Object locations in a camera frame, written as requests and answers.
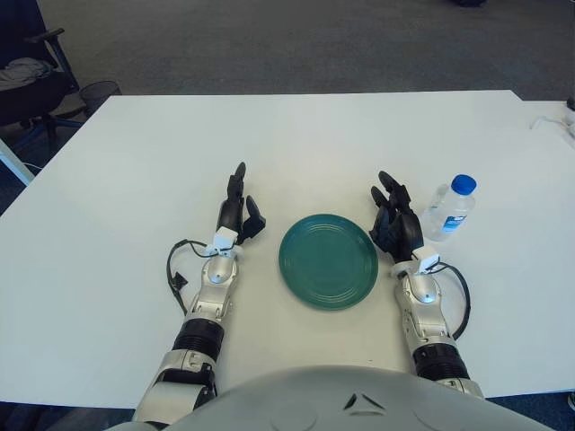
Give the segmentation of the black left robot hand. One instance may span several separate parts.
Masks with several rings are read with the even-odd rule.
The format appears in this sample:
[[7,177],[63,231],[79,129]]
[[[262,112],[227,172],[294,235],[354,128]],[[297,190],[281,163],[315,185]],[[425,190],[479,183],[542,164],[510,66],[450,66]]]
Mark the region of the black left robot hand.
[[229,177],[226,199],[221,204],[217,228],[225,227],[237,234],[235,244],[241,245],[252,239],[266,227],[266,219],[261,214],[252,196],[243,196],[243,180],[246,165],[240,162]]

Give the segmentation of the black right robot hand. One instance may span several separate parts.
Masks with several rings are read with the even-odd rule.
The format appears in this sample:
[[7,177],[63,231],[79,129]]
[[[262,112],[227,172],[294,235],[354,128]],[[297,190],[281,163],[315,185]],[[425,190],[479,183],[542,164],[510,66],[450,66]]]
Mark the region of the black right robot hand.
[[411,197],[404,185],[385,171],[378,173],[378,179],[388,197],[376,186],[370,190],[377,214],[369,236],[395,263],[409,261],[412,253],[424,245],[419,218],[410,207]]

